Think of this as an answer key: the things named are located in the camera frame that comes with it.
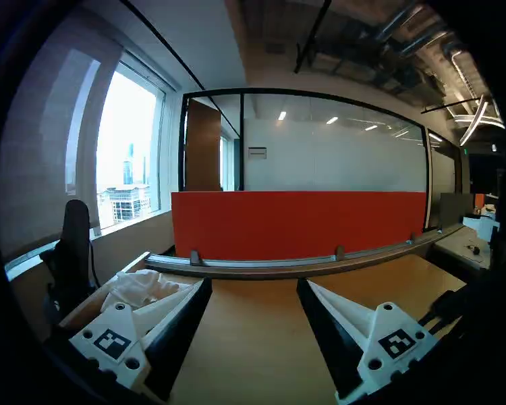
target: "window blind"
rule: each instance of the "window blind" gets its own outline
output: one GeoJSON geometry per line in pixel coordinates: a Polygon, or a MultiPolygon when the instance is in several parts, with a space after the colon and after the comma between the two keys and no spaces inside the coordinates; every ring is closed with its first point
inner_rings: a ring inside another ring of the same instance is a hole
{"type": "Polygon", "coordinates": [[[0,146],[0,247],[5,262],[59,238],[79,199],[99,225],[96,146],[123,49],[72,14],[49,37],[15,95],[0,146]]]}

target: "sky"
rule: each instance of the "sky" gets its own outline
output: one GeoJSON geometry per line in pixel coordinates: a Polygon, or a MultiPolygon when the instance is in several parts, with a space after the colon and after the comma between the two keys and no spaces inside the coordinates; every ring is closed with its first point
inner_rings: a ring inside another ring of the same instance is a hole
{"type": "Polygon", "coordinates": [[[134,182],[142,179],[142,157],[146,177],[150,171],[150,141],[156,96],[115,72],[105,99],[99,125],[96,160],[97,189],[123,184],[123,162],[134,145],[134,182]]]}

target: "skyscraper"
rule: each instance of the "skyscraper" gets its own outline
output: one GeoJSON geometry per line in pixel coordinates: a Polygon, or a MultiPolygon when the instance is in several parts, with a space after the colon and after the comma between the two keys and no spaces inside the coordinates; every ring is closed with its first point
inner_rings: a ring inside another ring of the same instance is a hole
{"type": "Polygon", "coordinates": [[[142,183],[146,184],[146,156],[142,157],[142,183]]]}
{"type": "Polygon", "coordinates": [[[123,183],[133,184],[133,163],[130,161],[123,162],[123,183]]]}

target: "windowsill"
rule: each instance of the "windowsill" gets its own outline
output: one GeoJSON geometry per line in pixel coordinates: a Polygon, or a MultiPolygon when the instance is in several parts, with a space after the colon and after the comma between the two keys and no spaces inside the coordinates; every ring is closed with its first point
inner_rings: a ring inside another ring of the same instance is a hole
{"type": "MultiPolygon", "coordinates": [[[[117,231],[127,228],[131,225],[136,225],[137,223],[141,223],[143,221],[146,221],[148,219],[152,219],[154,217],[157,217],[158,215],[162,215],[162,214],[165,214],[168,212],[170,212],[170,210],[164,211],[164,210],[160,209],[158,211],[154,211],[153,213],[147,214],[143,217],[135,218],[131,221],[124,221],[122,223],[117,223],[116,225],[112,225],[112,226],[106,227],[105,229],[102,229],[100,235],[90,238],[90,240],[96,240],[99,238],[103,238],[106,235],[112,234],[113,232],[117,232],[117,231]]],[[[11,282],[15,278],[17,278],[18,276],[23,274],[25,271],[33,269],[34,267],[36,267],[37,265],[39,265],[41,263],[43,263],[43,261],[39,258],[39,254],[36,254],[35,256],[30,257],[29,259],[26,259],[25,261],[22,261],[21,263],[13,266],[11,269],[7,270],[5,272],[5,276],[7,277],[7,280],[11,282]]]]}
{"type": "Polygon", "coordinates": [[[105,235],[112,234],[113,232],[122,230],[123,228],[127,228],[128,226],[135,225],[137,223],[146,221],[147,219],[151,219],[153,217],[157,217],[158,215],[161,215],[161,214],[164,214],[164,213],[168,213],[169,211],[170,210],[164,211],[162,209],[159,209],[157,211],[154,211],[153,213],[146,214],[146,215],[144,215],[142,217],[135,218],[135,219],[130,219],[129,221],[124,221],[124,222],[116,223],[115,225],[108,226],[108,227],[103,228],[101,230],[101,235],[96,236],[92,240],[101,238],[102,236],[105,236],[105,235]]]}

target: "building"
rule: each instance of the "building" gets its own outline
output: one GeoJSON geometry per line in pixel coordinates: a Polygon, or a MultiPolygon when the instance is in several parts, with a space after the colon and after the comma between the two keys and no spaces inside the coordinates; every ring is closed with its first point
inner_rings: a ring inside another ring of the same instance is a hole
{"type": "Polygon", "coordinates": [[[131,161],[123,162],[123,183],[133,184],[133,163],[131,161]]]}
{"type": "Polygon", "coordinates": [[[150,186],[124,184],[109,187],[98,193],[98,205],[103,211],[110,207],[113,214],[113,223],[102,223],[101,227],[141,217],[150,212],[150,186]]]}

